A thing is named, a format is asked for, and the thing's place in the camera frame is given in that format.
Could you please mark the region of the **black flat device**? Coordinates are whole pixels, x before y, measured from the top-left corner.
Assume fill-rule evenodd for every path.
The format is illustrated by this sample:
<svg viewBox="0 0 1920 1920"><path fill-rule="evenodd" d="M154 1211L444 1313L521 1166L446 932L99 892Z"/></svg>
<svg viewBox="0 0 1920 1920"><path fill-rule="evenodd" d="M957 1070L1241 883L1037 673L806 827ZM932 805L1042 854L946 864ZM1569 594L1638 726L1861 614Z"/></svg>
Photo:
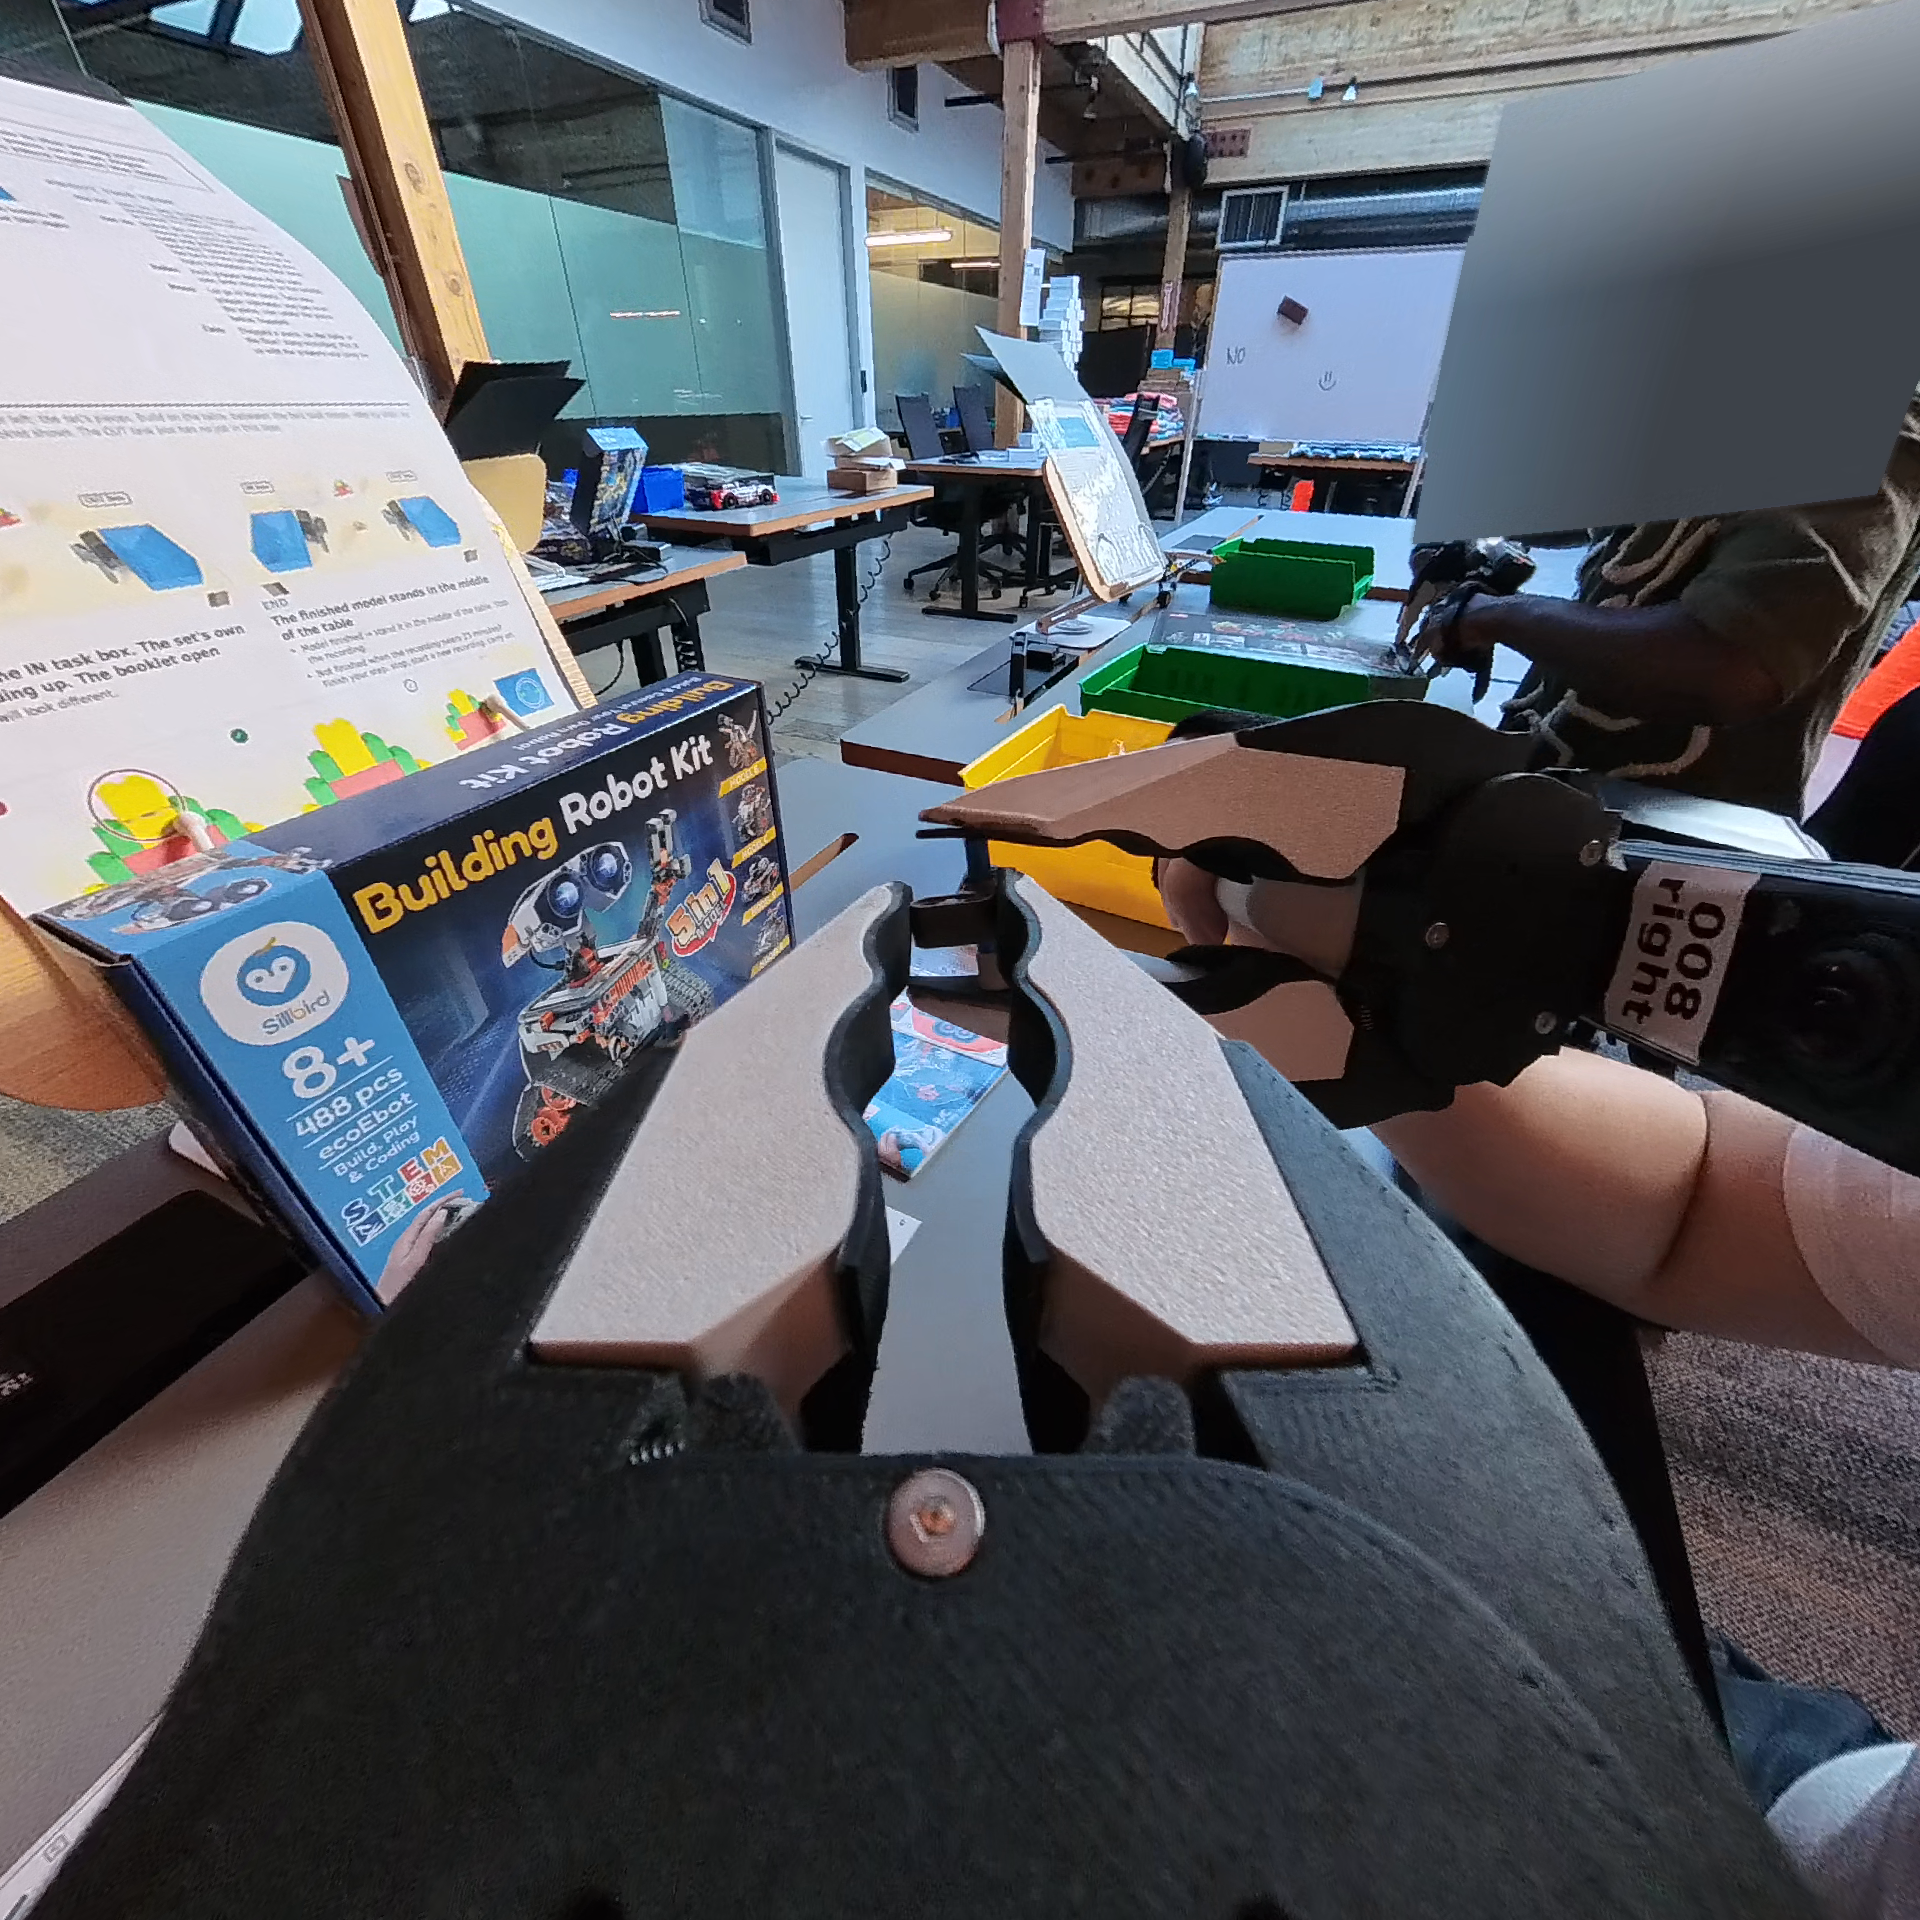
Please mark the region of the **black flat device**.
<svg viewBox="0 0 1920 1920"><path fill-rule="evenodd" d="M2 1227L2 1510L299 1283L226 1181L159 1137Z"/></svg>

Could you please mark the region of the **green plastic bin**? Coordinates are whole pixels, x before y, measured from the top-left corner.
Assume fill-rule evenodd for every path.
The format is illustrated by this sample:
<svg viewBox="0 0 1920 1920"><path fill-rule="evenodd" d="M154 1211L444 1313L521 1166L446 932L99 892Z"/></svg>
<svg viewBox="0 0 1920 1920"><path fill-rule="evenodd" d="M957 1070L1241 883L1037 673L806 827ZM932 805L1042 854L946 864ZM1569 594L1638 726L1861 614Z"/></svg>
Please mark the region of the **green plastic bin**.
<svg viewBox="0 0 1920 1920"><path fill-rule="evenodd" d="M1370 545L1237 538L1211 554L1211 600L1220 609L1333 620L1354 609L1377 576Z"/></svg>
<svg viewBox="0 0 1920 1920"><path fill-rule="evenodd" d="M1274 723L1366 702L1420 702L1428 681L1303 657L1255 657L1210 646L1142 645L1087 675L1084 714L1123 714L1180 725L1193 714L1252 714Z"/></svg>

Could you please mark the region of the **person's white shirt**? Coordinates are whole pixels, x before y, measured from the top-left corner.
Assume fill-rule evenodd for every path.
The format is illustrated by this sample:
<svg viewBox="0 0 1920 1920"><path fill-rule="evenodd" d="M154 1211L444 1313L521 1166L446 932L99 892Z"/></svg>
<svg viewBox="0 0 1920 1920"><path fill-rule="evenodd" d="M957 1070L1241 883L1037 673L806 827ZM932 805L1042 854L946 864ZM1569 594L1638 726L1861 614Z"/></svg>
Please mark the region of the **person's white shirt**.
<svg viewBox="0 0 1920 1920"><path fill-rule="evenodd" d="M1917 1368L1917 1181L1806 1128L1782 1200L1825 1299L1885 1361ZM1917 1749L1871 1744L1825 1760L1767 1824L1827 1915L1917 1915Z"/></svg>

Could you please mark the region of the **grey holed building beam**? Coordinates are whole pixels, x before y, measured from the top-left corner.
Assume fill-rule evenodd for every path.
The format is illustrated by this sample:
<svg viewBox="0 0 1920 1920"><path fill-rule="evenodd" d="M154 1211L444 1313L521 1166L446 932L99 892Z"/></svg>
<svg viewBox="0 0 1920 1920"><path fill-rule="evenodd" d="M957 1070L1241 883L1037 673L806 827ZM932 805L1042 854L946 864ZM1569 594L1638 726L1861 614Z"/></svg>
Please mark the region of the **grey holed building beam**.
<svg viewBox="0 0 1920 1920"><path fill-rule="evenodd" d="M966 886L950 896L919 896L908 907L915 995L991 1001L1011 984L998 960L1004 885Z"/></svg>

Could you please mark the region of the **blue cover manual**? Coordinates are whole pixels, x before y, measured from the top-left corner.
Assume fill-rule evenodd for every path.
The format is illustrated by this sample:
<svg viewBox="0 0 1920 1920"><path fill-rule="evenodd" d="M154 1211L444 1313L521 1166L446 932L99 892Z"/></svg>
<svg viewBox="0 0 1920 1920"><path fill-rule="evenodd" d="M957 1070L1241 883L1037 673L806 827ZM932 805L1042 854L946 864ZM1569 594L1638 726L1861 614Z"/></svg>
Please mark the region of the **blue cover manual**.
<svg viewBox="0 0 1920 1920"><path fill-rule="evenodd" d="M1005 1044L892 1001L895 1068L866 1105L883 1169L909 1181L1005 1072Z"/></svg>

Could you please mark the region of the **person's right hand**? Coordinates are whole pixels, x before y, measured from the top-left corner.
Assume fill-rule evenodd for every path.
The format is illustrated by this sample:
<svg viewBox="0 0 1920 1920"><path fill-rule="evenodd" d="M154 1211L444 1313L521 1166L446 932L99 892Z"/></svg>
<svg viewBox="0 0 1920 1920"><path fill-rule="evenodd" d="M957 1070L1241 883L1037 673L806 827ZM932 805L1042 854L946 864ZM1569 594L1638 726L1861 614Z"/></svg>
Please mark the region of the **person's right hand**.
<svg viewBox="0 0 1920 1920"><path fill-rule="evenodd" d="M1362 877L1343 885L1220 881L1180 860L1157 860L1169 921L1188 946L1255 946L1338 980L1354 952ZM1206 1018L1229 1041L1252 1044L1291 1082L1333 1082L1346 1070L1354 1021L1333 987L1290 980L1251 1005Z"/></svg>

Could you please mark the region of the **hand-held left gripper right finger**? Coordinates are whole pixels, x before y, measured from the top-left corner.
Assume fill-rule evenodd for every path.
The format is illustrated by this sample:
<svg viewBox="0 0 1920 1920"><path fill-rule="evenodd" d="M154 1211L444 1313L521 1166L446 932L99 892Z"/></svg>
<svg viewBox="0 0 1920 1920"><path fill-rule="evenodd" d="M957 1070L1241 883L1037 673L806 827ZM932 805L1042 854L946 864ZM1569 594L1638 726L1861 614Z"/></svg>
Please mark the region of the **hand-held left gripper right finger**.
<svg viewBox="0 0 1920 1920"><path fill-rule="evenodd" d="M1030 877L998 965L1015 1140L1005 1317L1027 1433L1071 1452L1123 1379L1342 1364L1354 1322L1214 1028Z"/></svg>

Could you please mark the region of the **wooden easel with sheet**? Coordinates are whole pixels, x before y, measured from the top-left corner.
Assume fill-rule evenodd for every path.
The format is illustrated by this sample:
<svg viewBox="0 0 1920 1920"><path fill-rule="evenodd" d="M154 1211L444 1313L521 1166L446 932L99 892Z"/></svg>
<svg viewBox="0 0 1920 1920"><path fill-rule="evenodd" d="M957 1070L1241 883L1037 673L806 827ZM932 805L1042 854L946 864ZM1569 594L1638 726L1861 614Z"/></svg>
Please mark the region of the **wooden easel with sheet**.
<svg viewBox="0 0 1920 1920"><path fill-rule="evenodd" d="M1102 604L1154 585L1165 555L1105 409L1054 348L985 326L979 339L1025 403L1036 451L1044 453L1047 497L1084 585Z"/></svg>

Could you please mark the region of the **grey office desk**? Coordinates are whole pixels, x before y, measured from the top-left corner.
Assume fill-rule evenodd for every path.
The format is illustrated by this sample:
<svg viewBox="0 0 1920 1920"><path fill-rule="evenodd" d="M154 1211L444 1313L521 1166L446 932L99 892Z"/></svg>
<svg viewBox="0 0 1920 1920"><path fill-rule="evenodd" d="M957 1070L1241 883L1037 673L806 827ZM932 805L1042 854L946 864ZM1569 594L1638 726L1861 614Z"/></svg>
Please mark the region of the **grey office desk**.
<svg viewBox="0 0 1920 1920"><path fill-rule="evenodd" d="M1366 600L1338 622L1309 625L1309 632L1391 643L1409 597L1413 520L1219 509L1175 531L1169 542L1191 547L1204 538L1235 538L1243 529L1271 538L1370 545L1377 550L1377 582ZM1123 628L1074 673L1028 694L1025 705L1015 705L1009 692L1011 652L1025 628L987 628L980 652L930 681L916 681L901 702L855 725L838 746L842 758L877 773L959 785L971 758L1036 714L1061 705L1077 712L1077 685L1085 673L1147 643L1159 620L1149 590L1134 592L1125 604L1095 606L1090 614L1117 620Z"/></svg>

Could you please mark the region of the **blue robot kit box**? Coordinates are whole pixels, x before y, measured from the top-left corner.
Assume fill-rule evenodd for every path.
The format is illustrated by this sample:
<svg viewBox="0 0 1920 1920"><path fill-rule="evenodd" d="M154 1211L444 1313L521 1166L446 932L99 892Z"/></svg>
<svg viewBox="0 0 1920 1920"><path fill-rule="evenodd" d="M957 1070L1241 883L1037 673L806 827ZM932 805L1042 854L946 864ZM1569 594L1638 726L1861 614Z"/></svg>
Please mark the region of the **blue robot kit box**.
<svg viewBox="0 0 1920 1920"><path fill-rule="evenodd" d="M685 675L39 921L377 1313L791 945L761 688Z"/></svg>

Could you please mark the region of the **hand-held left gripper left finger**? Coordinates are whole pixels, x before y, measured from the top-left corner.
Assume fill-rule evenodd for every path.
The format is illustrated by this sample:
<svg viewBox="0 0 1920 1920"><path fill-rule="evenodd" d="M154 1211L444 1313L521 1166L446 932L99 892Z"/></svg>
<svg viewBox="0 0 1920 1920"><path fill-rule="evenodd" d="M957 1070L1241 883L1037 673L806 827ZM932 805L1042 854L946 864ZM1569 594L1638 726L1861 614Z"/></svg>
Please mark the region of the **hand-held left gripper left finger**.
<svg viewBox="0 0 1920 1920"><path fill-rule="evenodd" d="M895 1068L909 892L890 881L697 1025L564 1260L532 1353L751 1377L858 1450L890 1285L863 1112Z"/></svg>

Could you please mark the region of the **whiteboard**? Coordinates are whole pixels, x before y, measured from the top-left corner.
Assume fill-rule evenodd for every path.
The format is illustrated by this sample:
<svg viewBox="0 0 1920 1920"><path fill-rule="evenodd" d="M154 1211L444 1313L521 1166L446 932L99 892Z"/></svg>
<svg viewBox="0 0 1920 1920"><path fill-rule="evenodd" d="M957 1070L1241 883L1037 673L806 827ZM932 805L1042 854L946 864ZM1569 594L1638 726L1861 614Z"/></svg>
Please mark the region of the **whiteboard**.
<svg viewBox="0 0 1920 1920"><path fill-rule="evenodd" d="M1203 440L1417 443L1466 251L1222 256Z"/></svg>

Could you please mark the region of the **printed task instruction sheet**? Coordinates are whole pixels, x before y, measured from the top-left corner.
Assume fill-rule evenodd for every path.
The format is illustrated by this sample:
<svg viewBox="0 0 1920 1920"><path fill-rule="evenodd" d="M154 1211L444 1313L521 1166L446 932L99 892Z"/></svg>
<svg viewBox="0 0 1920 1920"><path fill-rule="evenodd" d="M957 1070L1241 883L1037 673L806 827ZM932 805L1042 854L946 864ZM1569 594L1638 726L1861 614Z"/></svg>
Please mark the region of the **printed task instruction sheet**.
<svg viewBox="0 0 1920 1920"><path fill-rule="evenodd" d="M2 885L31 914L578 709L367 310L131 106L4 80Z"/></svg>

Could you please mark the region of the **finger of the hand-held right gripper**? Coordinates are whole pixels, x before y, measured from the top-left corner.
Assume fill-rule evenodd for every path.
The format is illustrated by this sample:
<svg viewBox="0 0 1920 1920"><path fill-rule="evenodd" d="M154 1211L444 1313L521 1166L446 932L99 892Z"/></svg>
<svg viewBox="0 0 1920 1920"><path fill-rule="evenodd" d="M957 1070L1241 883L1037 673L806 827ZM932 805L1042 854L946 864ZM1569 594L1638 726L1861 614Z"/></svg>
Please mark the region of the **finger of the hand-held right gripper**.
<svg viewBox="0 0 1920 1920"><path fill-rule="evenodd" d="M921 818L1019 845L1100 838L1237 877L1343 883L1399 827L1405 777L1396 763L1201 736L1009 777Z"/></svg>

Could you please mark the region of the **small blue toy box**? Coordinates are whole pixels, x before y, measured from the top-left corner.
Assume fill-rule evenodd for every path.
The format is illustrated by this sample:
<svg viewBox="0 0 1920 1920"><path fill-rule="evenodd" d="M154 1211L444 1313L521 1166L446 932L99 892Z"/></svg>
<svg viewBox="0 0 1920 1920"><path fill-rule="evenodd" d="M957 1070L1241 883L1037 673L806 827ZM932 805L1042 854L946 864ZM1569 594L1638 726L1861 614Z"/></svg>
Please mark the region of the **small blue toy box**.
<svg viewBox="0 0 1920 1920"><path fill-rule="evenodd" d="M633 515L647 460L645 437L625 424L590 424L581 433L571 520L590 539L614 539Z"/></svg>

